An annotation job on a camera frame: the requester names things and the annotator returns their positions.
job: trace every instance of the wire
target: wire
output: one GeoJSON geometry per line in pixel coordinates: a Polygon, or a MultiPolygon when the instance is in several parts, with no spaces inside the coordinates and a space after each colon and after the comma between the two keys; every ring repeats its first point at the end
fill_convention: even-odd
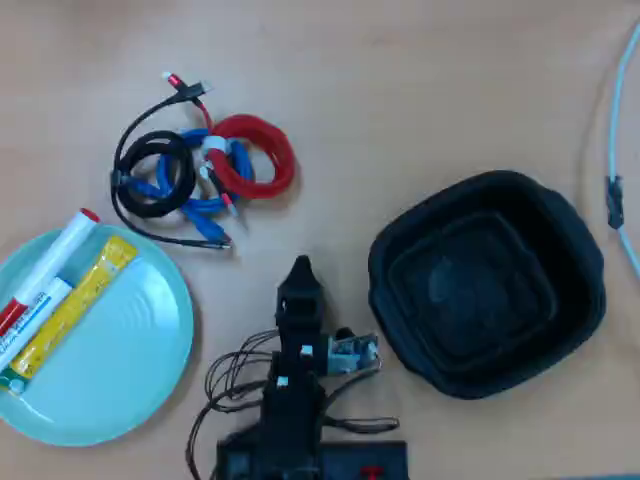
{"type": "Polygon", "coordinates": [[[224,152],[211,149],[207,160],[220,181],[232,192],[245,198],[271,198],[286,190],[295,174],[296,161],[287,136],[278,127],[252,115],[233,115],[211,129],[211,135],[223,138],[246,138],[263,150],[273,163],[275,174],[269,183],[242,178],[232,168],[224,152]]]}
{"type": "Polygon", "coordinates": [[[631,34],[631,37],[629,39],[629,43],[627,44],[627,47],[625,48],[624,53],[620,58],[620,63],[618,64],[615,89],[614,89],[613,100],[611,105],[611,121],[609,124],[609,149],[608,149],[608,152],[609,152],[608,153],[608,163],[609,163],[608,195],[609,196],[607,198],[607,205],[609,206],[610,216],[611,216],[610,197],[611,197],[612,191],[615,191],[615,189],[617,188],[618,194],[619,194],[619,199],[618,199],[619,205],[617,205],[617,207],[618,207],[618,214],[620,216],[620,223],[619,225],[617,225],[617,228],[615,228],[614,225],[612,225],[612,227],[614,227],[618,231],[618,235],[620,236],[620,242],[622,243],[624,251],[626,252],[627,257],[629,258],[629,261],[631,263],[631,266],[633,267],[633,270],[636,276],[640,279],[640,261],[638,261],[638,257],[631,244],[631,240],[629,239],[629,236],[627,235],[627,232],[624,226],[622,225],[623,223],[622,187],[619,184],[620,177],[617,174],[617,141],[618,141],[618,130],[619,130],[619,123],[620,123],[620,106],[622,101],[622,90],[624,87],[624,78],[627,71],[627,67],[636,50],[638,41],[640,41],[640,24],[635,26],[633,33],[631,34]]]}
{"type": "Polygon", "coordinates": [[[291,184],[295,174],[293,149],[286,135],[280,129],[258,117],[234,115],[215,125],[209,111],[199,99],[207,91],[202,83],[187,85],[173,73],[165,73],[164,77],[176,89],[176,94],[143,112],[127,127],[120,138],[114,155],[111,203],[125,225],[152,240],[192,247],[231,248],[231,239],[224,230],[215,222],[202,218],[199,214],[217,213],[220,204],[222,204],[231,215],[237,217],[238,211],[234,201],[238,195],[252,199],[271,198],[282,193],[291,184]],[[211,148],[207,153],[207,173],[219,195],[219,201],[215,203],[190,200],[195,188],[193,156],[187,141],[175,133],[158,131],[147,134],[136,140],[127,149],[124,156],[122,155],[128,137],[145,119],[164,107],[188,101],[202,112],[207,127],[203,138],[208,134],[209,137],[221,137],[226,142],[224,151],[211,148]],[[232,138],[245,138],[265,151],[274,165],[273,180],[267,183],[255,181],[248,154],[239,142],[228,141],[232,138]],[[242,157],[241,162],[229,162],[227,158],[229,147],[234,153],[234,157],[242,157]],[[133,168],[141,160],[153,154],[163,155],[156,170],[160,188],[135,179],[131,174],[133,168]],[[171,181],[169,175],[170,168],[167,161],[169,158],[178,162],[180,166],[180,175],[175,183],[171,181]],[[153,201],[139,200],[132,195],[131,191],[142,194],[153,201]],[[181,209],[206,240],[183,240],[151,234],[137,227],[124,215],[118,200],[126,210],[140,218],[162,217],[174,210],[181,209]]]}
{"type": "Polygon", "coordinates": [[[272,352],[258,350],[258,347],[277,336],[277,330],[267,330],[251,335],[243,342],[239,350],[217,358],[207,370],[204,381],[204,391],[208,402],[200,413],[198,413],[194,421],[185,450],[187,466],[195,480],[201,480],[200,473],[195,464],[194,450],[196,439],[204,419],[211,411],[234,413],[260,406],[262,403],[261,400],[247,400],[243,403],[234,402],[243,400],[250,393],[263,389],[267,384],[267,380],[258,380],[243,384],[237,384],[237,380],[243,369],[249,365],[271,364],[272,352]],[[227,362],[229,362],[229,366],[220,375],[217,375],[222,366],[227,362]],[[223,382],[225,384],[224,390],[216,394],[216,390],[223,382]]]}
{"type": "MultiPolygon", "coordinates": [[[[211,411],[235,413],[249,408],[259,407],[262,404],[262,399],[245,399],[249,394],[264,389],[267,385],[266,379],[242,384],[238,384],[237,382],[245,367],[249,365],[271,364],[273,352],[258,350],[258,348],[277,337],[278,330],[267,330],[251,335],[242,343],[241,347],[237,351],[229,352],[217,358],[207,370],[204,381],[204,391],[208,401],[200,413],[198,413],[194,421],[187,440],[187,447],[185,449],[187,466],[195,480],[201,480],[202,478],[195,463],[195,444],[204,419],[211,411]],[[222,373],[219,373],[223,365],[227,363],[228,366],[226,369],[224,369],[222,373]],[[223,390],[220,393],[216,393],[218,387],[223,383],[223,390]]],[[[389,432],[399,427],[400,422],[395,417],[334,418],[327,415],[329,407],[340,396],[356,384],[374,376],[380,371],[381,366],[382,363],[378,360],[376,366],[353,376],[327,396],[316,422],[318,438],[320,438],[321,431],[324,426],[338,428],[361,435],[374,435],[389,432]]],[[[214,470],[212,478],[216,478],[217,473],[218,472],[214,470]]]]}
{"type": "Polygon", "coordinates": [[[180,206],[187,202],[193,192],[193,188],[195,188],[195,171],[191,150],[179,135],[169,131],[151,132],[150,134],[143,135],[133,142],[124,155],[122,154],[122,151],[131,133],[144,120],[169,105],[193,101],[194,98],[197,100],[197,95],[203,93],[204,89],[202,86],[193,91],[179,91],[173,96],[145,110],[126,128],[122,137],[120,137],[120,140],[118,141],[118,145],[114,153],[113,172],[111,177],[111,204],[113,205],[113,209],[118,218],[120,218],[127,227],[140,235],[150,238],[151,240],[191,247],[225,249],[230,246],[226,242],[211,241],[208,239],[177,239],[147,232],[146,230],[136,226],[124,215],[120,208],[120,203],[118,202],[118,200],[120,200],[127,210],[132,211],[132,213],[142,218],[153,218],[166,215],[167,213],[180,208],[180,206]],[[169,143],[161,143],[158,140],[168,140],[169,143]],[[178,161],[181,167],[181,172],[171,193],[166,197],[157,199],[149,204],[136,200],[129,191],[127,182],[132,178],[131,173],[133,168],[145,157],[156,153],[170,155],[172,159],[178,161]]]}
{"type": "Polygon", "coordinates": [[[400,420],[396,417],[333,418],[326,415],[324,426],[339,428],[358,435],[377,435],[397,429],[400,427],[400,420]]]}
{"type": "Polygon", "coordinates": [[[351,377],[349,380],[344,382],[327,396],[316,421],[316,438],[320,439],[322,437],[323,426],[340,428],[351,433],[365,435],[390,432],[400,426],[400,421],[395,417],[378,417],[368,419],[335,419],[327,415],[329,407],[331,407],[331,405],[333,405],[333,403],[335,403],[338,398],[340,398],[349,389],[353,388],[357,384],[376,375],[380,371],[381,367],[382,362],[378,358],[378,363],[374,367],[371,367],[368,370],[363,370],[357,375],[351,377]]]}

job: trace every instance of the light blue plate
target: light blue plate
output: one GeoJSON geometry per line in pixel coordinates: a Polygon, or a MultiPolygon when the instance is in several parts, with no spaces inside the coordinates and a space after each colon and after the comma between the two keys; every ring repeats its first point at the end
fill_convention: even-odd
{"type": "MultiPolygon", "coordinates": [[[[58,234],[30,241],[0,267],[0,305],[58,234]]],[[[101,225],[60,277],[76,285],[114,234],[134,245],[138,257],[71,330],[21,398],[0,391],[0,417],[28,437],[74,447],[119,437],[162,405],[188,361],[191,298],[176,266],[150,241],[101,225]]]]}

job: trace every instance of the red cable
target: red cable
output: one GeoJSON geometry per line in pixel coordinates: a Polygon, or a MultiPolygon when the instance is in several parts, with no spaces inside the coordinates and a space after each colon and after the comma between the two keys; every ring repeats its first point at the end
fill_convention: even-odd
{"type": "Polygon", "coordinates": [[[230,191],[245,198],[271,198],[291,184],[296,168],[295,155],[287,136],[278,127],[253,115],[233,115],[215,125],[211,133],[227,139],[246,138],[269,156],[275,168],[269,183],[245,180],[233,169],[224,152],[209,150],[207,160],[230,191]]]}

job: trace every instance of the marker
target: marker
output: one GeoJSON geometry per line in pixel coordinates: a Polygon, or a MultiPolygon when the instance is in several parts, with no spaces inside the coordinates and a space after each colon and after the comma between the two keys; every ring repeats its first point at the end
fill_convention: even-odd
{"type": "Polygon", "coordinates": [[[137,254],[138,250],[124,239],[117,235],[110,237],[76,288],[9,366],[0,370],[0,388],[21,395],[49,355],[137,254]]]}
{"type": "Polygon", "coordinates": [[[4,370],[71,292],[71,285],[55,277],[0,340],[0,371],[4,370]]]}
{"type": "Polygon", "coordinates": [[[100,218],[91,210],[80,209],[71,222],[40,257],[29,276],[18,287],[9,304],[0,312],[0,336],[15,324],[22,314],[33,304],[60,269],[67,263],[73,252],[82,245],[100,218]]]}

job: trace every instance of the table surface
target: table surface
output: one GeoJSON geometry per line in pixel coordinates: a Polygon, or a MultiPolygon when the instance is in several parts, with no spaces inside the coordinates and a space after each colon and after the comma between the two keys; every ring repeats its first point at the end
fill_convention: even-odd
{"type": "MultiPolygon", "coordinates": [[[[606,227],[603,188],[612,72],[638,16],[638,2],[620,0],[2,2],[1,258],[81,205],[119,223],[111,155],[134,116],[169,93],[166,69],[209,79],[217,118],[253,113],[283,128],[301,172],[286,198],[246,208],[248,231],[223,220],[233,259],[166,248],[197,305],[197,336],[150,421],[86,449],[0,424],[2,469],[12,480],[190,478],[183,451],[206,368],[273,324],[275,289],[296,255],[311,256],[337,323],[376,329],[366,263],[376,233],[458,180],[508,168],[562,192],[592,229],[606,259],[602,327],[543,375],[473,402],[439,394],[384,346],[384,371],[336,411],[399,416],[390,438],[409,442],[415,479],[640,472],[639,285],[606,227]]],[[[640,59],[627,87],[619,147],[631,206],[640,59]]],[[[174,107],[147,128],[195,119],[174,107]]],[[[627,225],[640,239],[640,213],[628,211],[627,225]]],[[[206,421],[203,471],[216,439],[252,415],[206,421]]]]}

